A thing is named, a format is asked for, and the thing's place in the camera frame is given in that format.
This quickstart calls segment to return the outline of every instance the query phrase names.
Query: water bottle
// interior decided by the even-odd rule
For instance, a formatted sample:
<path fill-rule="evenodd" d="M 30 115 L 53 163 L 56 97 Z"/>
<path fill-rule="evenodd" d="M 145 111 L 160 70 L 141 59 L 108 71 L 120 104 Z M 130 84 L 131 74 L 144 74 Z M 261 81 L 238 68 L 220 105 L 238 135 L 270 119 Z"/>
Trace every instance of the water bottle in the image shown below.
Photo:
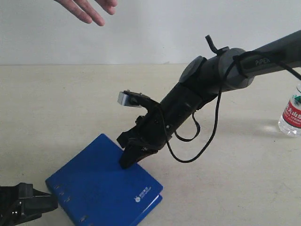
<path fill-rule="evenodd" d="M 283 133 L 290 137 L 301 136 L 301 84 L 297 85 L 289 99 L 278 126 Z"/>

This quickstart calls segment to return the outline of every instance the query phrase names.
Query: table surface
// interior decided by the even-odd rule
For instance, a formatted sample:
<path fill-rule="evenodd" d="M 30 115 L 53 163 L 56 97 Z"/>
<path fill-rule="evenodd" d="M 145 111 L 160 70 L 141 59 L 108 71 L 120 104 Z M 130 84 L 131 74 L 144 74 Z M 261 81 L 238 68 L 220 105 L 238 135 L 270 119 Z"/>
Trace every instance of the table surface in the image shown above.
<path fill-rule="evenodd" d="M 160 101 L 186 65 L 0 66 L 0 185 L 45 179 L 99 134 L 112 140 L 133 127 L 142 108 L 120 106 L 120 91 Z M 195 162 L 174 160 L 167 147 L 140 162 L 163 186 L 163 201 L 141 226 L 301 225 L 301 138 L 282 134 L 277 121 L 297 79 L 288 72 L 256 77 L 250 87 L 222 95 L 215 138 Z M 216 100 L 196 113 L 202 130 L 185 143 L 188 159 L 210 137 Z M 192 137 L 189 118 L 179 129 Z M 28 226 L 72 226 L 57 210 Z"/>

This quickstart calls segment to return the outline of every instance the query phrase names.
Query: blue book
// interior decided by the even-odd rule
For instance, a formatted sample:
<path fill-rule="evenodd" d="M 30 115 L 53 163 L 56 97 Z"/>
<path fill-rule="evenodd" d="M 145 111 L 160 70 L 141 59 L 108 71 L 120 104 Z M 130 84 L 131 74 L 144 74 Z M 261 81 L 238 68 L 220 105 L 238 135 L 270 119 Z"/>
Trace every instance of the blue book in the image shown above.
<path fill-rule="evenodd" d="M 163 186 L 139 164 L 122 169 L 122 152 L 101 134 L 46 180 L 76 226 L 136 226 L 161 202 Z"/>

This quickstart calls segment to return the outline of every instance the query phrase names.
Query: black wire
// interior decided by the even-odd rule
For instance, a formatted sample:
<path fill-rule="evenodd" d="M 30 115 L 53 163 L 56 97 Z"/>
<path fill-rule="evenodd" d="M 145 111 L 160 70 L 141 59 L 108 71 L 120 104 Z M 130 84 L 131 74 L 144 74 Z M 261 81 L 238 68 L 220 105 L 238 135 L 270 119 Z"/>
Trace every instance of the black wire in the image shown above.
<path fill-rule="evenodd" d="M 179 140 L 181 140 L 181 141 L 183 141 L 183 142 L 190 142 L 190 141 L 194 140 L 194 138 L 196 138 L 196 137 L 199 135 L 200 131 L 201 131 L 201 126 L 199 125 L 198 121 L 197 121 L 196 118 L 194 117 L 194 114 L 195 114 L 195 112 L 192 113 L 192 119 L 193 119 L 193 121 L 194 121 L 194 124 L 196 124 L 197 132 L 196 132 L 196 134 L 194 135 L 193 138 L 191 138 L 191 139 L 185 139 L 185 138 L 182 138 L 181 136 L 179 136 L 178 133 L 177 133 L 177 131 L 174 132 L 175 136 L 176 136 Z"/>
<path fill-rule="evenodd" d="M 218 122 L 218 112 L 219 112 L 219 108 L 220 108 L 220 102 L 221 102 L 221 97 L 222 97 L 222 88 L 223 88 L 223 85 L 224 85 L 224 82 L 226 81 L 230 71 L 232 70 L 232 68 L 235 66 L 235 64 L 239 63 L 242 59 L 246 58 L 246 57 L 249 57 L 249 56 L 252 56 L 252 55 L 260 55 L 260 56 L 263 56 L 267 59 L 269 59 L 271 62 L 277 64 L 278 66 L 284 68 L 285 70 L 289 71 L 291 74 L 293 74 L 296 78 L 298 78 L 299 80 L 301 80 L 301 75 L 296 72 L 293 68 L 289 67 L 288 65 L 280 62 L 280 61 L 277 61 L 275 59 L 273 59 L 272 57 L 264 54 L 264 53 L 261 53 L 259 51 L 248 51 L 248 52 L 245 52 L 239 56 L 235 56 L 233 57 L 234 61 L 230 64 L 230 66 L 228 67 L 225 75 L 224 75 L 224 78 L 221 82 L 221 85 L 220 85 L 220 89 L 219 89 L 219 92 L 218 92 L 218 97 L 217 97 L 217 102 L 216 102 L 216 108 L 215 108 L 215 120 L 214 120 L 214 128 L 213 128 L 213 131 L 212 131 L 212 134 L 209 138 L 209 140 L 207 141 L 207 143 L 205 144 L 205 146 L 202 148 L 202 150 L 195 156 L 193 157 L 192 159 L 190 160 L 181 160 L 179 159 L 178 157 L 175 156 L 170 144 L 169 144 L 169 141 L 168 141 L 168 138 L 167 138 L 167 131 L 166 131 L 166 124 L 165 124 L 165 118 L 164 118 L 164 113 L 163 113 L 163 110 L 161 108 L 160 105 L 158 105 L 158 108 L 159 108 L 159 111 L 160 111 L 160 114 L 161 114 L 161 117 L 162 117 L 162 124 L 163 124 L 163 129 L 164 129 L 164 133 L 165 133 L 165 139 L 166 139 L 166 144 L 168 146 L 168 149 L 169 149 L 169 152 L 171 153 L 171 155 L 179 162 L 181 163 L 190 163 L 190 162 L 193 162 L 195 161 L 197 158 L 199 158 L 199 156 L 208 148 L 208 146 L 210 145 L 210 143 L 212 142 L 215 134 L 216 134 L 216 130 L 217 130 L 217 122 Z"/>

